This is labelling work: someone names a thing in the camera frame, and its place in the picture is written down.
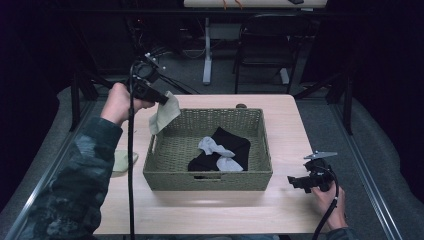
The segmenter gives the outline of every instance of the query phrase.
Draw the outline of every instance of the white cloth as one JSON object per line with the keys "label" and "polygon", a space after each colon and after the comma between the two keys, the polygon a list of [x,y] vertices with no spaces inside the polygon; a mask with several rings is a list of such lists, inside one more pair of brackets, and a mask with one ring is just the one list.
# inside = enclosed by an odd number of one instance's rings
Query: white cloth
{"label": "white cloth", "polygon": [[149,128],[152,135],[158,134],[181,114],[178,99],[170,91],[167,91],[165,96],[168,97],[168,101],[165,105],[159,104],[158,111],[149,118]]}
{"label": "white cloth", "polygon": [[[138,159],[138,153],[133,152],[133,162]],[[115,163],[113,165],[114,172],[126,172],[128,170],[128,151],[115,150]]]}
{"label": "white cloth", "polygon": [[243,167],[232,159],[235,154],[232,151],[225,149],[222,145],[217,145],[211,137],[204,137],[200,140],[199,148],[205,151],[206,155],[211,155],[214,152],[221,155],[216,162],[216,166],[220,171],[243,171]]}

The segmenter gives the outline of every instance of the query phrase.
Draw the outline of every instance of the black cloth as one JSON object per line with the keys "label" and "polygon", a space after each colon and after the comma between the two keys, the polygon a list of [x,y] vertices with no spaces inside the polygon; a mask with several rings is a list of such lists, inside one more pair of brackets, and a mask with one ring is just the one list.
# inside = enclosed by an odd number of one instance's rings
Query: black cloth
{"label": "black cloth", "polygon": [[[232,151],[235,156],[232,158],[243,168],[243,171],[248,170],[248,159],[250,151],[250,141],[246,138],[236,136],[218,127],[215,133],[211,136],[217,145],[222,145],[225,149]],[[203,171],[219,171],[216,162],[221,157],[218,153],[206,155],[202,152],[197,158],[191,160],[188,164],[188,171],[203,172]]]}

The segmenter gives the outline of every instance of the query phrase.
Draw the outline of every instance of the tripod leg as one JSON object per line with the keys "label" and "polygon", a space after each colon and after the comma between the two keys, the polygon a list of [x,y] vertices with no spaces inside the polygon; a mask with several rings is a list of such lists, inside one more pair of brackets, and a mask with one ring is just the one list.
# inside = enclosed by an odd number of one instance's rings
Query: tripod leg
{"label": "tripod leg", "polygon": [[106,79],[104,79],[104,78],[102,78],[98,75],[93,74],[92,72],[84,71],[84,74],[86,74],[87,76],[92,78],[97,83],[100,83],[103,86],[107,87],[108,89],[112,89],[112,87],[113,87],[113,83],[109,82],[108,80],[106,80]]}
{"label": "tripod leg", "polygon": [[328,104],[337,104],[344,93],[343,102],[343,125],[346,131],[352,135],[351,116],[352,116],[352,88],[353,80],[349,74],[343,74],[340,81],[334,82],[325,99]]}
{"label": "tripod leg", "polygon": [[71,129],[69,130],[71,132],[76,128],[76,126],[78,126],[81,120],[81,109],[80,109],[80,99],[79,99],[80,90],[83,93],[84,97],[89,101],[95,101],[97,97],[99,96],[97,90],[94,88],[90,79],[86,75],[82,74],[81,71],[76,71],[74,73],[74,79],[72,80],[72,84],[71,84],[72,125],[71,125]]}
{"label": "tripod leg", "polygon": [[341,73],[336,73],[333,76],[325,79],[324,81],[321,82],[317,82],[314,85],[312,85],[312,87],[294,95],[294,99],[302,99],[306,96],[308,96],[311,93],[316,92],[317,90],[319,90],[320,88],[324,87],[325,85],[333,82],[334,80],[336,80],[339,76],[341,75]]}

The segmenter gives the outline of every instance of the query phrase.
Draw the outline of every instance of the basket handle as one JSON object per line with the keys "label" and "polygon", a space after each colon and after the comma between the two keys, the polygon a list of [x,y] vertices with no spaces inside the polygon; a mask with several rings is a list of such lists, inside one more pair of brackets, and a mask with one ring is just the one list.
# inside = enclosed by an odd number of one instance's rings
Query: basket handle
{"label": "basket handle", "polygon": [[156,135],[152,135],[152,137],[150,138],[149,150],[147,150],[147,154],[153,153],[153,147],[156,144],[155,137]]}
{"label": "basket handle", "polygon": [[222,175],[223,174],[196,173],[196,174],[193,174],[193,179],[195,181],[200,181],[200,182],[202,182],[202,181],[204,181],[204,182],[219,182],[219,181],[222,180],[221,179]]}

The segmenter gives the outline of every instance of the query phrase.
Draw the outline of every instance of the cloth in gripper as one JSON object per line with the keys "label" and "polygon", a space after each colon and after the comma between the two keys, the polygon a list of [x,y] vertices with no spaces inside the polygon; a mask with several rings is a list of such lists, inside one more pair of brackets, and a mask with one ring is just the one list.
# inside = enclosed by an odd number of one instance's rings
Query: cloth in gripper
{"label": "cloth in gripper", "polygon": [[168,101],[165,105],[159,104],[157,112],[149,118],[149,128],[152,135],[158,134],[181,114],[178,99],[170,91],[167,91],[165,96],[168,97]]}

